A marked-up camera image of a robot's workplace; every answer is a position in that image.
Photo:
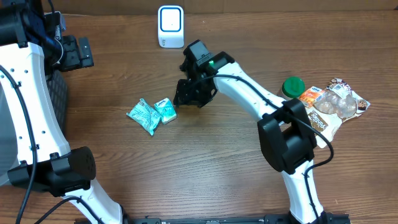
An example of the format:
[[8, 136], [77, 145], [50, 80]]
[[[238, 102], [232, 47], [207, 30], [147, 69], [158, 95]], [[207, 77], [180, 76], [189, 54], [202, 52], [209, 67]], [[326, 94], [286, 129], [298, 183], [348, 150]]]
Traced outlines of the brown snack bag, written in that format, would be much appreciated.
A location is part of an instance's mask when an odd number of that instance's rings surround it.
[[324, 90], [323, 98], [305, 109], [312, 127], [331, 142], [345, 121], [361, 116], [371, 104], [340, 78], [333, 78]]

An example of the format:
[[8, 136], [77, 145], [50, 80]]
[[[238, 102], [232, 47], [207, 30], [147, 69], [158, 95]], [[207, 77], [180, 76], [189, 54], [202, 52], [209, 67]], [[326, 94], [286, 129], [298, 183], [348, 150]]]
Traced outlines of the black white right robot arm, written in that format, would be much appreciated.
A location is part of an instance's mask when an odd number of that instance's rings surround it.
[[208, 104], [217, 93], [235, 101], [257, 123], [262, 155], [281, 173], [289, 200], [291, 223], [328, 223], [313, 179], [316, 138], [321, 134], [309, 121], [298, 99], [285, 100], [250, 78], [226, 52], [211, 53], [196, 40], [183, 51], [174, 105]]

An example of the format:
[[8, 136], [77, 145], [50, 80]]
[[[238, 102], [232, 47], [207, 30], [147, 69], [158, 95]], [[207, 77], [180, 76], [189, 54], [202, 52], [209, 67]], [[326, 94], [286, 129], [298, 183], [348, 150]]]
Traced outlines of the orange tissue pack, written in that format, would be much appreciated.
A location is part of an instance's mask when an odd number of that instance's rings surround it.
[[299, 100], [304, 104], [305, 107], [311, 108], [316, 102], [323, 98], [324, 94], [324, 89], [312, 86], [299, 96]]

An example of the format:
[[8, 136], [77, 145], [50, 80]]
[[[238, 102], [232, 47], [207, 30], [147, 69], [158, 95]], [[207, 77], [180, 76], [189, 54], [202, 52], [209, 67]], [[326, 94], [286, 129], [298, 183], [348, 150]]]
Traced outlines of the green lid jar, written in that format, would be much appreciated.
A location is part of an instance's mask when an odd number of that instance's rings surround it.
[[291, 100], [294, 98], [298, 98], [305, 91], [305, 83], [299, 77], [289, 77], [287, 78], [279, 91], [277, 92], [277, 96]]

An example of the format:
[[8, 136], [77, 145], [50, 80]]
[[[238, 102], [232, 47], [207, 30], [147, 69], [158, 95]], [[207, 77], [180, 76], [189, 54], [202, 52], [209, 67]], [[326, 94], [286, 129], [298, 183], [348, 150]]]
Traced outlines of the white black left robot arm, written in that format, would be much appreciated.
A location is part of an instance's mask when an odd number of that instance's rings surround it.
[[16, 163], [7, 184], [48, 192], [70, 202], [88, 223], [128, 223], [129, 217], [96, 180], [90, 148], [65, 139], [67, 89], [62, 73], [94, 64], [87, 38], [63, 35], [61, 12], [40, 1], [1, 3], [1, 87], [16, 134]]

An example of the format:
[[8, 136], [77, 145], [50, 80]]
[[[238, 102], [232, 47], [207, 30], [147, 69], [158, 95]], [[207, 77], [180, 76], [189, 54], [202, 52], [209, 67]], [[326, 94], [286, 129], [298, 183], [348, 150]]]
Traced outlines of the mint green wipes pack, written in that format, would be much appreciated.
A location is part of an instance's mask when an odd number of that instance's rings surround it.
[[161, 120], [160, 114], [143, 98], [126, 115], [139, 123], [151, 136]]

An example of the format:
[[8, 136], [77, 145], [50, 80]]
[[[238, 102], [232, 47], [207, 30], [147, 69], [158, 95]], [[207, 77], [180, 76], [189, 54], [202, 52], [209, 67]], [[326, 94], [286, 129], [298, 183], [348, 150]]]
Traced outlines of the teal tissue pack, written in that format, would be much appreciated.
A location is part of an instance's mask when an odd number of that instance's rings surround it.
[[172, 102], [168, 98], [164, 98], [154, 104], [155, 110], [161, 116], [161, 122], [167, 124], [177, 118], [177, 113]]

